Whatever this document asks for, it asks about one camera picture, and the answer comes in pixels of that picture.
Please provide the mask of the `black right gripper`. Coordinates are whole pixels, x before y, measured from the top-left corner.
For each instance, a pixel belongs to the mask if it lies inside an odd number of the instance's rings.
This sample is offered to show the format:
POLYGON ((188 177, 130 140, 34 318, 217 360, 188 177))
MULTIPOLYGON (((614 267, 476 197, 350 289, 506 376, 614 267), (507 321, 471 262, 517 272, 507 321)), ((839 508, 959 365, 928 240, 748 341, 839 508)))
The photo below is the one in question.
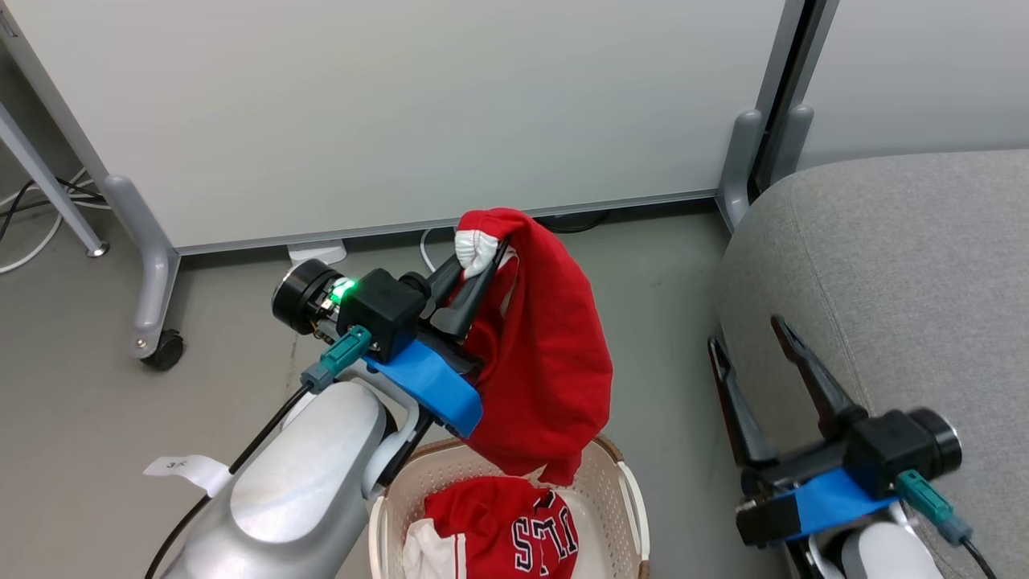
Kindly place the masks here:
POLYGON ((931 481, 960 468, 961 441, 941 414, 920 408, 868 418, 783 316, 773 315, 771 327, 797 367, 819 432, 835 441, 779 458, 736 383, 723 341, 708 338, 732 457, 749 468, 745 495, 754 506, 736 513, 744 544, 764 548, 856 523, 898 501, 896 484, 907 470, 931 481))

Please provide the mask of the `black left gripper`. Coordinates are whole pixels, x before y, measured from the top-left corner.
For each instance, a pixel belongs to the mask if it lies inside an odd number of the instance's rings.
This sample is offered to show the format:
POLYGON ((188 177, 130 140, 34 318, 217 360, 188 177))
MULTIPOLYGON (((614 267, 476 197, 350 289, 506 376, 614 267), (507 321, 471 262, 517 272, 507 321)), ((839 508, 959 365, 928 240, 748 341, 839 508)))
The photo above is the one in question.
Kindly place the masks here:
POLYGON ((365 327, 371 347, 357 362, 395 384, 431 421, 469 437, 484 414, 475 388, 484 363, 465 341, 508 245, 501 242, 488 267, 461 286, 456 254, 428 277, 375 269, 354 280, 323 261, 304 261, 273 293, 273 316, 327 348, 354 326, 365 327))

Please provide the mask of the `red shirt white cuff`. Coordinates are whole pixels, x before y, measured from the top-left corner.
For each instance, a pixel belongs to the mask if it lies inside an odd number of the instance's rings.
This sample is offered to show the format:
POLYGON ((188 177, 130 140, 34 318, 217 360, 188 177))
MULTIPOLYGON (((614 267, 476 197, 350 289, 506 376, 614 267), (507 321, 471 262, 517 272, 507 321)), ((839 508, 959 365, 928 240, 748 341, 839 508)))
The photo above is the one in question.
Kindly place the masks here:
POLYGON ((462 278, 501 263, 465 348, 484 360, 484 414, 466 444, 507 475, 573 484, 607 425, 613 361, 591 283, 558 236, 514 208, 466 212, 453 238, 462 278))

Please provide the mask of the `red white lettered jersey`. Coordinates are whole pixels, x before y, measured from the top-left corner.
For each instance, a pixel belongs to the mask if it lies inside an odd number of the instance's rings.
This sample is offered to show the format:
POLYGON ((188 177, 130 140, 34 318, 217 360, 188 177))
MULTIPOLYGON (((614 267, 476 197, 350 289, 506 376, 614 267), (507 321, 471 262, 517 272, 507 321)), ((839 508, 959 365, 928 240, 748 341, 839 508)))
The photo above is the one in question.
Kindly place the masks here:
POLYGON ((568 503, 525 478, 478 477, 424 499, 404 579, 571 579, 580 536, 568 503))

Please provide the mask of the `cream plastic laundry basket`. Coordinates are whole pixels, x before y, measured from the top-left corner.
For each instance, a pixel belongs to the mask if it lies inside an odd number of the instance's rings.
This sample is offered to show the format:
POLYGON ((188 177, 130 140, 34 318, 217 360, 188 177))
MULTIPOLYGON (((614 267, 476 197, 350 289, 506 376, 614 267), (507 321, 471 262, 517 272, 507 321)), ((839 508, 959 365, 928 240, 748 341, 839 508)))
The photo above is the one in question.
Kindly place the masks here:
MULTIPOLYGON (((423 517, 428 495, 466 479, 499 475, 499 468, 455 437, 416 450, 371 507, 371 578, 402 579, 402 544, 409 524, 423 517)), ((556 492, 582 539, 571 579, 648 579, 646 504, 620 450, 607 437, 596 436, 588 444, 574 483, 556 492)))

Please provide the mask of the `white power strip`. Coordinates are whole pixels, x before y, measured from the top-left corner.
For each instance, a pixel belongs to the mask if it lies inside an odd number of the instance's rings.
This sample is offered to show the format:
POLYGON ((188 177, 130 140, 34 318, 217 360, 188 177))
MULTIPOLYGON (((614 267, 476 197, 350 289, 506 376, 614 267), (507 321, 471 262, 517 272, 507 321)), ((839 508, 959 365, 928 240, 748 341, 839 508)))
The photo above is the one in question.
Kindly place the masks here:
POLYGON ((288 244, 286 246, 288 257, 293 265, 299 265, 304 261, 319 260, 324 264, 338 264, 348 256, 348 250, 342 240, 324 240, 314 242, 301 242, 288 244))

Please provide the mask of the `grey fabric sofa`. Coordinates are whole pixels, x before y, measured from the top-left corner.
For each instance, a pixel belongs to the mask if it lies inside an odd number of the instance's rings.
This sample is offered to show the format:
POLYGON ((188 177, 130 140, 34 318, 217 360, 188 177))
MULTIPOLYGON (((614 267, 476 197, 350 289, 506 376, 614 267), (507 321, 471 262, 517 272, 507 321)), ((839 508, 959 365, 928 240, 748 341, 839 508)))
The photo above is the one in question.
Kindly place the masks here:
POLYGON ((948 419, 964 458, 937 488, 1000 579, 1029 579, 1029 150, 790 175, 736 227, 715 303, 739 386, 779 450, 821 436, 775 314, 870 414, 948 419))

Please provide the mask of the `large white partition panel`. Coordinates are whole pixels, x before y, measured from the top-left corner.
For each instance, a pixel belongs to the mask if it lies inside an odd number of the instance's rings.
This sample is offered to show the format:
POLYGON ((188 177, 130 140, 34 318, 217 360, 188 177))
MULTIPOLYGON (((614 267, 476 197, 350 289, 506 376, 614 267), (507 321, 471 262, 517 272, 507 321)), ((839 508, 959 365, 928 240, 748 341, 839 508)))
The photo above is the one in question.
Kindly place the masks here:
POLYGON ((716 188, 797 0, 0 0, 184 252, 716 188))

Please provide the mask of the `grey partition leg with caster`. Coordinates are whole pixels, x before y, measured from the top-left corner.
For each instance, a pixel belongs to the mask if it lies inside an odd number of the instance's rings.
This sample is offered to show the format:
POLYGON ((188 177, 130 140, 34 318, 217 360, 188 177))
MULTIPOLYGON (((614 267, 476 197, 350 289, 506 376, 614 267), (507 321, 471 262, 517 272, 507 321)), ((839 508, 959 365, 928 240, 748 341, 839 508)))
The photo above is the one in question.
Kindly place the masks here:
POLYGON ((141 260, 142 279, 129 351, 150 369, 168 371, 185 351, 180 332, 165 325, 181 256, 131 179, 106 175, 103 190, 141 260))

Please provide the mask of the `white paper label tag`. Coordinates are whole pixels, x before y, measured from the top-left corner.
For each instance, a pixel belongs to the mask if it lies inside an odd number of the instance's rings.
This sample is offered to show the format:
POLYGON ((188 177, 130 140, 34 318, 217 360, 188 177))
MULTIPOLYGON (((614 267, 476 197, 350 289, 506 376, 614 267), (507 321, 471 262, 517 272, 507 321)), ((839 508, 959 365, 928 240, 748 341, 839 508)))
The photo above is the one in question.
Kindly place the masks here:
POLYGON ((227 465, 199 454, 187 457, 159 457, 143 470, 143 475, 178 476, 205 491, 205 495, 209 498, 216 497, 234 476, 227 465))

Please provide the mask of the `grey metal table leg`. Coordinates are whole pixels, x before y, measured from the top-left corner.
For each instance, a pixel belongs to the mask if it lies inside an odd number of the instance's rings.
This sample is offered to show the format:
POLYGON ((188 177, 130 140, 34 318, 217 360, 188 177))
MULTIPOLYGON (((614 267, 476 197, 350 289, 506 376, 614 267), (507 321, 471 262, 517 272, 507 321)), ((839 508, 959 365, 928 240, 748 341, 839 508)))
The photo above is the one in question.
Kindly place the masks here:
POLYGON ((28 172, 30 179, 34 181, 36 186, 41 188, 42 193, 51 202, 56 212, 59 213, 59 219, 55 222, 51 233, 47 234, 44 242, 47 243, 51 240, 56 231, 61 227, 61 224, 66 223, 69 224, 74 234, 80 239, 80 242, 87 249, 88 257, 96 259, 96 257, 102 257, 103 254, 106 254, 109 244, 100 240, 96 232, 92 230, 92 227, 88 226, 87 221, 81 215, 80 210, 78 210, 73 200, 65 191, 63 184, 59 183, 51 170, 44 164, 32 143, 29 142, 28 137, 21 126, 16 124, 10 111, 1 102, 0 140, 14 154, 16 160, 21 162, 22 168, 28 172))

